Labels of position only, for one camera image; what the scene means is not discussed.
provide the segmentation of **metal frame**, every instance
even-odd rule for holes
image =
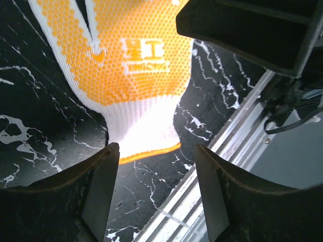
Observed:
[[[247,171],[274,137],[263,129],[266,116],[260,103],[261,92],[274,75],[269,70],[264,73],[208,146],[223,159]],[[198,242],[205,234],[201,194],[193,166],[134,241]]]

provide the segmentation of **orange trim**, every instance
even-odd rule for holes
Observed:
[[[142,152],[139,154],[128,156],[126,158],[120,159],[119,165],[124,165],[124,164],[130,163],[130,162],[133,162],[133,161],[136,161],[136,160],[139,160],[142,158],[154,156],[154,155],[161,155],[161,154],[165,154],[168,152],[172,152],[174,150],[179,149],[180,147],[181,147],[181,143],[178,143],[177,145],[170,147],[170,148],[165,148],[165,149],[161,149],[161,150],[152,150],[152,151]]]

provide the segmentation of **glove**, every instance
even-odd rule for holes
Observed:
[[[191,71],[192,39],[175,17],[187,0],[28,0],[69,85],[101,113],[120,164],[180,147],[173,126]]]

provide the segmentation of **orange glove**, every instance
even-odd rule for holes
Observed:
[[[100,112],[120,163],[180,147],[173,126],[191,71],[192,39],[175,17],[187,0],[29,0],[82,103]]]

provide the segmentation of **black plastic part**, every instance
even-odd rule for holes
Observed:
[[[321,34],[323,1],[189,0],[176,24],[181,35],[298,78]]]
[[[201,145],[197,146],[196,170],[203,206],[213,203],[204,207],[209,235],[218,229],[210,218],[219,217],[218,204],[210,194],[222,195],[230,221],[229,227],[210,241],[323,241],[323,185],[305,190],[282,186],[223,160]],[[218,180],[220,189],[203,176]],[[226,221],[218,220],[220,226],[223,223]]]
[[[119,145],[27,187],[0,190],[0,241],[104,239]]]

